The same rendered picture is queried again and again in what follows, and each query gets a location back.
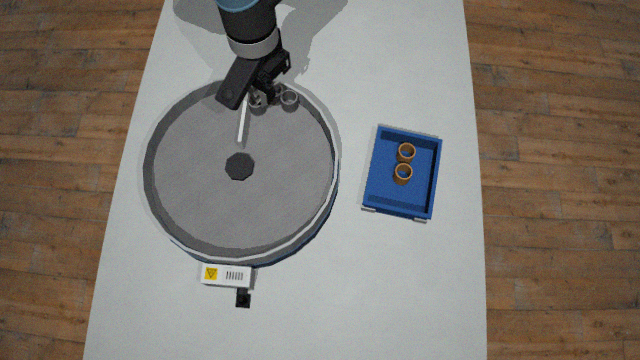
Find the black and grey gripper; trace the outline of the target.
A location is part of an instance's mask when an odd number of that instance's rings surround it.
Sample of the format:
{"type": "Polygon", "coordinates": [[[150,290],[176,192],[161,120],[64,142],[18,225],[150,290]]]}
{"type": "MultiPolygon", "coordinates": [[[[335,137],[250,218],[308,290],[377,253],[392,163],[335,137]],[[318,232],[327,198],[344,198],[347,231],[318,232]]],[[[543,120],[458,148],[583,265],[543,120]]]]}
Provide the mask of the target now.
{"type": "Polygon", "coordinates": [[[262,65],[256,78],[254,79],[252,86],[248,90],[248,93],[251,95],[251,97],[256,102],[256,104],[261,105],[261,107],[264,109],[268,108],[269,104],[271,103],[271,99],[275,98],[276,91],[279,89],[281,85],[281,81],[278,81],[274,84],[272,81],[281,72],[285,74],[291,68],[290,54],[288,51],[282,48],[280,28],[278,28],[278,34],[279,34],[278,44],[276,45],[276,47],[272,52],[270,52],[266,56],[263,56],[257,59],[243,58],[249,61],[257,61],[265,58],[264,64],[262,65]],[[286,64],[287,59],[288,59],[288,66],[286,64]],[[270,75],[273,75],[273,76],[271,77],[270,75]]]}

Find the grey metal sleeve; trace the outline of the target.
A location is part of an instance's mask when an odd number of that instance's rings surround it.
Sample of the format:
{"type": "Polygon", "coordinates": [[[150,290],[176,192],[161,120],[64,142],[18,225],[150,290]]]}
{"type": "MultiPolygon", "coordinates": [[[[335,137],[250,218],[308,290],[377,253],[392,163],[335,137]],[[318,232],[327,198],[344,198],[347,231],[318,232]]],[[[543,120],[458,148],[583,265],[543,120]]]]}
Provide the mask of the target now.
{"type": "Polygon", "coordinates": [[[267,109],[264,109],[261,107],[261,105],[259,106],[253,106],[256,102],[253,100],[253,98],[251,97],[251,95],[248,97],[248,105],[250,108],[250,111],[253,115],[255,116],[261,116],[263,115],[267,109]]]}
{"type": "MultiPolygon", "coordinates": [[[[283,92],[283,87],[282,86],[280,86],[280,88],[278,89],[278,91],[276,93],[280,93],[280,91],[281,91],[281,93],[283,92]]],[[[280,102],[281,93],[274,98],[274,100],[273,100],[271,105],[278,106],[278,105],[281,104],[281,102],[280,102]]]]}
{"type": "Polygon", "coordinates": [[[285,90],[280,96],[282,109],[287,113],[295,112],[298,107],[298,95],[294,90],[285,90]],[[296,100],[295,100],[296,99],[296,100]],[[292,103],[285,103],[287,100],[294,100],[292,103]]]}

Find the bronze bushing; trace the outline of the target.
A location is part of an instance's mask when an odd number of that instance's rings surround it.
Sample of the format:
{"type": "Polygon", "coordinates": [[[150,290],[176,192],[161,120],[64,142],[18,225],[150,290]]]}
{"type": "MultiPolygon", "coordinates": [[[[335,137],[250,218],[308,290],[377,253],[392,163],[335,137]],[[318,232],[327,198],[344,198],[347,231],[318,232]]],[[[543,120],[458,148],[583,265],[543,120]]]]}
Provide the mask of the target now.
{"type": "Polygon", "coordinates": [[[416,149],[415,147],[410,144],[410,143],[403,143],[402,145],[400,145],[398,152],[396,154],[396,159],[399,163],[406,163],[406,164],[410,164],[415,156],[416,153],[416,149]],[[411,157],[404,157],[401,154],[401,151],[406,151],[408,152],[411,157]]]}
{"type": "Polygon", "coordinates": [[[411,176],[412,176],[412,168],[410,165],[406,164],[406,163],[401,163],[399,164],[396,169],[395,172],[393,174],[393,180],[397,185],[405,185],[409,182],[411,176]],[[400,176],[398,176],[397,172],[398,171],[404,171],[408,177],[407,178],[401,178],[400,176]]]}

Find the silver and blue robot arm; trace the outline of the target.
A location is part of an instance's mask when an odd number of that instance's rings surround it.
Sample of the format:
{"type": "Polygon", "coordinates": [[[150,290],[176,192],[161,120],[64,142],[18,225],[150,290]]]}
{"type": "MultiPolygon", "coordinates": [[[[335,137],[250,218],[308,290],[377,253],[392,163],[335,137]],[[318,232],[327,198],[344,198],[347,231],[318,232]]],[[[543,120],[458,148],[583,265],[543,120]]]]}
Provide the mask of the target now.
{"type": "Polygon", "coordinates": [[[238,110],[265,62],[246,59],[266,56],[278,43],[275,7],[281,1],[215,0],[229,46],[238,55],[215,96],[230,110],[238,110]]]}

